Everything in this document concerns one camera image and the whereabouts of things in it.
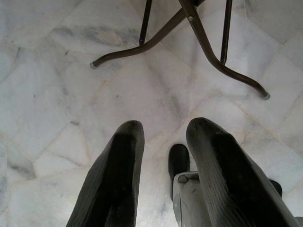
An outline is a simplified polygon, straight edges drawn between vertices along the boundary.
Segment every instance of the marble floor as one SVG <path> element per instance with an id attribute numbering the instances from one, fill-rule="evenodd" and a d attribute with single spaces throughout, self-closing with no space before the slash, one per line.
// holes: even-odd
<path id="1" fill-rule="evenodd" d="M 168 150 L 186 144 L 195 117 L 233 134 L 280 182 L 291 213 L 303 216 L 303 24 L 273 29 L 252 15 L 260 7 L 234 1 L 226 64 L 262 83 L 268 101 L 214 69 L 187 21 L 150 51 L 92 70 L 100 55 L 137 45 L 142 2 L 0 0 L 0 226 L 65 226 L 109 138 L 123 122 L 139 120 L 145 150 L 137 226 L 176 227 Z M 162 4 L 155 1 L 148 37 L 178 8 L 155 10 Z M 219 56 L 224 4 L 203 4 L 199 14 Z"/>

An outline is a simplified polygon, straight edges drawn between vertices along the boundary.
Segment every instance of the metal chair leg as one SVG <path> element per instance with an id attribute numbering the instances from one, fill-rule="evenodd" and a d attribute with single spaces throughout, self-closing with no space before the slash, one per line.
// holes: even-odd
<path id="1" fill-rule="evenodd" d="M 148 21 L 150 19 L 151 7 L 152 7 L 152 0 L 147 0 L 146 6 L 145 6 L 145 11 L 144 11 L 142 27 L 141 27 L 140 38 L 139 38 L 139 46 L 143 45 L 145 42 Z"/>
<path id="2" fill-rule="evenodd" d="M 227 68 L 216 58 L 195 6 L 188 0 L 179 0 L 179 2 L 209 62 L 225 75 L 255 88 L 263 99 L 269 99 L 270 94 L 258 82 Z"/>
<path id="3" fill-rule="evenodd" d="M 232 0 L 226 1 L 225 18 L 224 18 L 224 28 L 223 28 L 223 38 L 221 47 L 221 58 L 220 62 L 225 65 L 227 60 L 227 50 L 228 50 L 228 39 L 229 39 L 229 28 L 231 25 L 231 15 L 232 15 Z"/>
<path id="4" fill-rule="evenodd" d="M 149 50 L 150 48 L 154 47 L 158 44 L 165 36 L 167 36 L 178 24 L 180 24 L 185 19 L 185 12 L 183 9 L 180 9 L 158 32 L 155 34 L 153 38 L 151 38 L 146 43 L 142 44 L 141 46 L 137 46 L 132 49 L 124 50 L 124 51 L 117 51 L 113 53 L 109 53 L 103 55 L 102 57 L 98 58 L 97 60 L 93 61 L 90 64 L 92 69 L 97 68 L 102 63 L 116 59 L 122 58 L 127 56 L 136 55 L 142 52 Z"/>

